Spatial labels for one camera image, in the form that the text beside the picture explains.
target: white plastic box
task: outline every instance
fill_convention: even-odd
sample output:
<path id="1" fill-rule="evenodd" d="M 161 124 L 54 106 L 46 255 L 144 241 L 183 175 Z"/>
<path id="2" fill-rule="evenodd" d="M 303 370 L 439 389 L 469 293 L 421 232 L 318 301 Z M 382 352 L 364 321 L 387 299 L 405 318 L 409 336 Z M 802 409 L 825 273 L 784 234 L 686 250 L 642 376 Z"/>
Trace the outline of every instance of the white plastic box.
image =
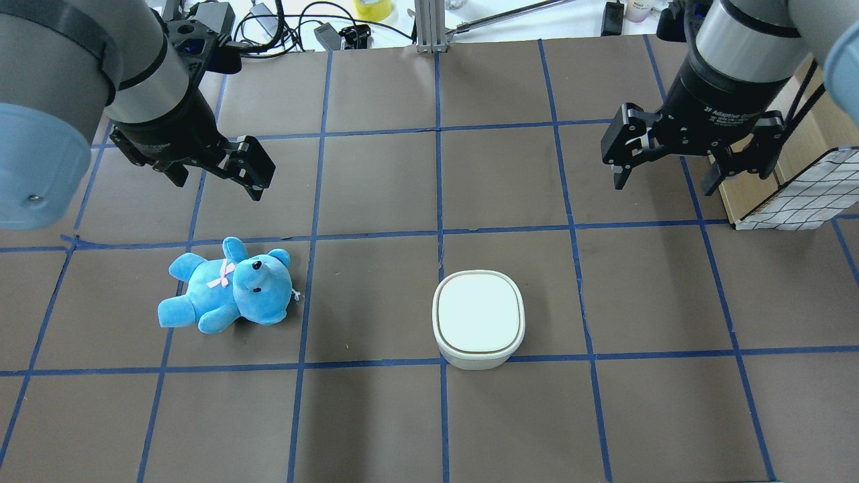
<path id="1" fill-rule="evenodd" d="M 489 270 L 457 272 L 436 288 L 433 332 L 439 351 L 464 370 L 504 363 L 525 337 L 525 307 L 519 287 Z"/>

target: light blue joint cap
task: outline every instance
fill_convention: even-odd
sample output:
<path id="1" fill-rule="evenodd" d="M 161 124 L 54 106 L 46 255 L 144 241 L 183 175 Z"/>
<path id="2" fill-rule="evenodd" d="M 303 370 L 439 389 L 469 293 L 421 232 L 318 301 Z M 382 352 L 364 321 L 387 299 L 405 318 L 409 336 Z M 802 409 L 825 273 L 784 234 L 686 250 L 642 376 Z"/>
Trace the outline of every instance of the light blue joint cap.
<path id="1" fill-rule="evenodd" d="M 0 102 L 0 229 L 39 229 L 59 221 L 89 159 L 89 143 L 69 123 Z"/>
<path id="2" fill-rule="evenodd" d="M 859 21 L 841 34 L 826 56 L 824 83 L 832 100 L 859 125 Z"/>

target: plush toy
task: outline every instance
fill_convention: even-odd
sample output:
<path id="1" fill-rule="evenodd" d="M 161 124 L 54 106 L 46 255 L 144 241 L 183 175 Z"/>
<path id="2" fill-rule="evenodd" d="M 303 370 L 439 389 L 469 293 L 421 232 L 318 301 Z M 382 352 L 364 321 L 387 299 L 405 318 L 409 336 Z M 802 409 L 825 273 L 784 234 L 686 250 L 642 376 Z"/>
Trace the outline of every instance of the plush toy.
<path id="1" fill-rule="evenodd" d="M 230 236 L 223 241 L 223 260 L 182 254 L 170 264 L 170 275 L 186 282 L 185 295 L 158 305 L 162 327 L 197 323 L 200 332 L 218 333 L 239 317 L 269 326 L 286 317 L 289 300 L 298 300 L 289 277 L 289 254 L 277 248 L 248 258 L 245 245 Z"/>

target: pink ribbon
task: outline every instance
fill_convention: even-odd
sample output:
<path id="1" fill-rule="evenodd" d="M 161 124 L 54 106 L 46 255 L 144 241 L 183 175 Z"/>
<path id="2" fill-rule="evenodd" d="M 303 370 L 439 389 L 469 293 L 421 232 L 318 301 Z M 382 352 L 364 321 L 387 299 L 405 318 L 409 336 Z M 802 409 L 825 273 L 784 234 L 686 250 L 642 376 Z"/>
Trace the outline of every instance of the pink ribbon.
<path id="1" fill-rule="evenodd" d="M 235 271 L 235 263 L 231 263 L 231 264 L 227 265 L 227 259 L 224 259 L 223 262 L 221 263 L 221 277 L 215 278 L 214 280 L 209 282 L 207 285 L 209 286 L 210 289 L 214 289 L 218 285 L 221 285 L 222 287 L 226 287 L 227 285 L 229 285 L 229 280 L 227 280 L 227 274 L 232 273 L 234 271 Z"/>

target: teddy bear's head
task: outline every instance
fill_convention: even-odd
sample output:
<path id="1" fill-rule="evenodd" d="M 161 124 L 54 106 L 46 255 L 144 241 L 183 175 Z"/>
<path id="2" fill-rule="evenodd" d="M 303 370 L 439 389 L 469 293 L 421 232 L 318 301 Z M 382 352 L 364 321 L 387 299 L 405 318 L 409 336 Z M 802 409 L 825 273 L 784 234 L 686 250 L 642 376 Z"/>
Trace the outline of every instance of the teddy bear's head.
<path id="1" fill-rule="evenodd" d="M 241 316 L 258 324 L 276 324 L 286 317 L 292 297 L 289 254 L 277 248 L 235 265 L 233 298 Z"/>

